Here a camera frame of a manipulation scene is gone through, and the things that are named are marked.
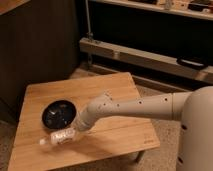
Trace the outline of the beige cylindrical gripper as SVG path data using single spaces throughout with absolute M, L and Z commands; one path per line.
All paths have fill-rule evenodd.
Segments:
M 93 127 L 93 125 L 93 122 L 91 122 L 90 120 L 85 120 L 81 116 L 77 116 L 72 123 L 74 129 L 79 132 L 88 131 Z

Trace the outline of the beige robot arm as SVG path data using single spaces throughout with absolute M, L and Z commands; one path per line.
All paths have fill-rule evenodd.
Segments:
M 112 116 L 180 121 L 177 171 L 213 171 L 213 86 L 124 101 L 104 93 L 78 114 L 74 128 L 84 132 Z

